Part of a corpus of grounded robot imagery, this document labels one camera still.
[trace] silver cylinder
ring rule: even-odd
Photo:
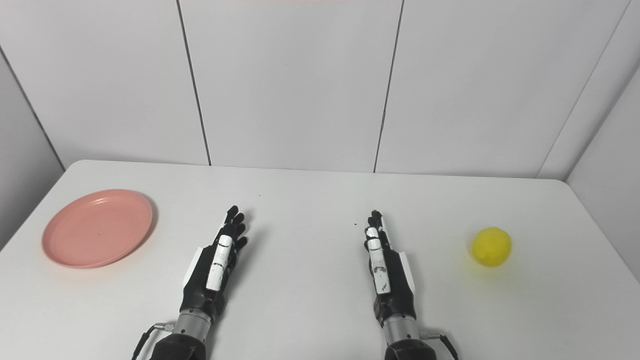
[[[211,318],[209,315],[198,309],[187,309],[180,312],[173,333],[189,335],[204,342],[210,327]]]
[[[419,339],[418,323],[409,315],[392,315],[382,323],[387,345],[405,339]]]

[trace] panel seam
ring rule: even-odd
[[[620,18],[618,19],[618,22],[616,23],[615,27],[613,28],[613,31],[611,32],[611,35],[609,35],[609,38],[607,39],[607,42],[605,43],[604,47],[602,48],[602,51],[600,52],[600,55],[598,56],[598,59],[596,60],[596,63],[593,65],[593,68],[591,69],[591,72],[589,73],[589,76],[587,77],[587,80],[584,82],[584,85],[582,86],[582,89],[580,90],[580,93],[578,94],[578,96],[576,97],[575,101],[573,102],[573,106],[571,107],[571,110],[569,111],[569,114],[567,115],[566,119],[564,120],[563,125],[560,128],[560,131],[558,131],[558,134],[556,136],[556,139],[554,140],[554,143],[551,145],[551,147],[549,147],[549,151],[547,152],[547,155],[545,156],[545,159],[542,161],[542,164],[540,164],[540,168],[538,169],[538,173],[536,174],[536,178],[538,178],[538,176],[540,176],[540,172],[542,171],[542,168],[545,166],[545,163],[549,159],[549,155],[551,155],[551,152],[554,150],[554,147],[556,146],[557,141],[560,138],[560,135],[564,131],[564,128],[566,127],[567,122],[569,122],[569,119],[571,118],[571,115],[573,114],[573,111],[575,110],[575,107],[578,105],[578,102],[580,101],[580,98],[582,97],[582,94],[584,93],[584,90],[589,85],[589,82],[591,81],[591,78],[593,77],[593,73],[598,68],[598,65],[600,64],[600,60],[602,60],[602,56],[607,52],[607,48],[609,47],[609,43],[611,42],[611,39],[613,38],[614,34],[618,30],[618,26],[620,25],[620,23],[622,22],[622,19],[624,18],[625,14],[627,13],[627,10],[629,9],[629,5],[631,5],[631,1],[632,0],[629,0],[629,2],[627,2],[627,5],[625,6],[625,9],[622,11],[622,14],[620,15]],[[590,136],[591,139],[593,139],[593,136],[598,131],[598,129],[600,129],[600,126],[596,126],[596,128],[594,128],[594,130],[592,131],[592,134]],[[578,162],[578,160],[580,160],[581,156],[582,156],[582,154],[578,155],[577,159],[575,159],[573,166],[563,176],[563,181],[566,181],[566,179],[568,178],[570,172],[572,171],[573,167],[575,167],[575,164]]]
[[[38,114],[36,114],[36,111],[33,108],[33,105],[31,104],[31,101],[29,100],[29,97],[27,97],[27,93],[24,91],[24,88],[22,87],[22,84],[20,84],[20,80],[18,80],[18,75],[16,75],[15,71],[13,71],[13,67],[11,66],[11,63],[9,62],[9,59],[6,57],[6,54],[4,53],[4,50],[2,49],[1,46],[0,46],[0,55],[2,56],[2,59],[4,59],[4,61],[6,62],[7,67],[9,68],[9,71],[11,72],[11,75],[13,76],[13,80],[15,80],[15,83],[18,85],[18,89],[20,89],[20,93],[22,94],[22,97],[27,102],[27,105],[29,106],[29,110],[31,110],[31,114],[36,119],[36,123],[38,124],[38,127],[42,131],[42,134],[44,135],[45,140],[47,140],[47,144],[49,144],[49,147],[51,148],[51,152],[53,152],[53,155],[56,157],[56,161],[58,162],[58,164],[62,168],[62,171],[63,172],[66,171],[65,166],[62,163],[62,160],[60,160],[60,156],[58,156],[58,152],[56,151],[56,148],[53,147],[53,143],[51,142],[51,139],[49,138],[49,135],[47,134],[47,131],[45,131],[44,126],[42,125],[42,122],[38,118]]]
[[[180,17],[180,28],[182,29],[182,39],[184,40],[184,50],[187,53],[187,62],[189,63],[189,73],[191,74],[191,84],[193,84],[193,95],[196,98],[198,106],[198,116],[200,118],[200,129],[202,130],[202,140],[204,141],[204,149],[207,152],[207,162],[211,166],[211,155],[209,153],[209,143],[207,142],[207,133],[204,128],[204,120],[202,119],[202,108],[200,107],[200,96],[198,95],[198,87],[196,86],[196,77],[193,74],[193,64],[191,62],[191,52],[189,51],[189,42],[187,41],[187,31],[184,29],[184,19],[182,18],[182,8],[180,0],[175,0],[178,7],[178,16]]]
[[[398,26],[396,29],[396,41],[394,42],[394,52],[391,56],[391,68],[389,69],[389,79],[387,81],[387,93],[385,94],[385,106],[382,109],[382,120],[380,122],[380,133],[378,135],[378,146],[376,147],[376,159],[373,163],[373,172],[376,172],[378,167],[378,155],[380,154],[380,143],[382,141],[382,131],[385,128],[385,119],[387,117],[387,104],[389,101],[389,89],[391,89],[391,76],[394,73],[394,64],[396,62],[396,50],[398,48],[398,37],[400,36],[400,24],[402,23],[402,14],[404,11],[404,0],[402,0],[402,4],[400,5],[400,15],[398,16]]]

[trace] cable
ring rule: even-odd
[[[149,330],[147,330],[145,333],[142,334],[142,336],[140,336],[140,341],[138,341],[138,345],[136,345],[136,350],[133,350],[133,357],[131,358],[131,360],[136,360],[138,355],[140,355],[142,348],[145,346],[145,343],[149,339],[149,336],[155,329],[156,329],[156,326],[152,325],[149,328]]]
[[[460,360],[458,358],[458,352],[456,351],[456,349],[453,347],[453,344],[451,343],[451,341],[449,341],[449,338],[446,335],[440,335],[440,341],[442,341],[442,343],[444,344],[444,346],[447,347],[447,350],[451,353],[451,357],[453,357],[454,360]]]

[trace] robotic hand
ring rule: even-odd
[[[435,351],[421,339],[439,338],[455,360],[458,355],[446,335],[421,335],[413,306],[413,278],[404,252],[391,249],[382,214],[372,211],[364,247],[376,288],[373,309],[385,333],[385,360],[437,360]]]
[[[241,237],[246,229],[244,215],[232,206],[213,243],[196,252],[191,266],[191,277],[183,290],[180,316],[175,325],[157,323],[145,332],[133,359],[138,357],[154,329],[172,333],[158,341],[151,360],[205,360],[205,341],[209,328],[225,307],[223,292],[229,275],[236,266],[238,254],[246,245]]]

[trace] black robotic glove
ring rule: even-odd
[[[244,215],[232,206],[213,243],[200,251],[183,289],[180,316],[175,325],[157,323],[144,333],[133,354],[136,360],[154,329],[172,331],[158,341],[151,360],[205,360],[209,327],[225,307],[223,292],[236,267],[240,250],[247,244]]]
[[[223,292],[229,275],[236,267],[240,250],[247,244],[247,237],[242,236],[246,229],[243,221],[244,214],[233,205],[213,243],[200,253],[184,287],[180,311],[199,309],[212,319],[222,313],[225,306]]]
[[[391,248],[382,214],[374,210],[365,229],[369,271],[376,289],[373,309],[385,333],[385,360],[436,360],[421,339],[413,306],[413,291],[403,258]]]

